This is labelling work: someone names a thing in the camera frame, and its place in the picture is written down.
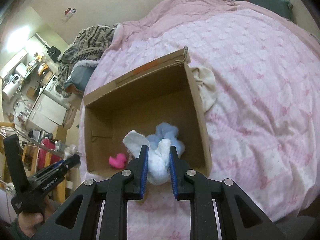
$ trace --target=silver screw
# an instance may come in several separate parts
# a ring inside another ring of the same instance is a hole
[[[233,180],[232,179],[225,179],[224,180],[224,184],[226,184],[227,186],[232,186],[233,185]]]
[[[130,170],[123,170],[122,172],[121,172],[121,174],[123,175],[123,176],[129,176],[129,175],[131,175],[131,171]]]
[[[195,170],[187,170],[187,175],[194,176],[194,175],[196,175],[196,171]]]
[[[91,186],[91,185],[93,184],[93,182],[94,182],[93,179],[86,179],[86,180],[84,181],[84,184],[85,184],[86,186]]]

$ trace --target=black and beige knit blanket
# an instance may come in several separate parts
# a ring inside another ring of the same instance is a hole
[[[111,27],[94,25],[79,33],[69,49],[58,59],[60,63],[58,80],[62,88],[76,63],[81,60],[99,60],[101,58],[103,52],[111,45],[115,29],[116,25]],[[63,91],[62,96],[68,98],[71,93]]]

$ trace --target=beige cloth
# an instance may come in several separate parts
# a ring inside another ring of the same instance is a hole
[[[205,67],[191,67],[193,76],[197,82],[202,100],[202,108],[205,113],[217,99],[217,85],[213,72]]]

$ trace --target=pink bedspread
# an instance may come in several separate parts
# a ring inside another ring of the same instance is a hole
[[[140,21],[122,24],[85,93],[188,46],[190,66],[211,69],[217,80],[218,99],[205,113],[210,178],[233,179],[277,220],[306,208],[319,192],[320,48],[294,24],[283,20],[304,42],[250,6],[163,1]],[[79,142],[82,180],[101,180],[86,170],[83,106]],[[150,186],[143,204],[128,204],[128,238],[190,239],[189,212],[189,202],[174,201],[169,183]]]

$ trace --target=bright light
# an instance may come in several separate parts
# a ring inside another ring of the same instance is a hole
[[[18,51],[24,47],[29,37],[30,29],[28,26],[24,26],[15,32],[13,32],[7,43],[8,51]]]

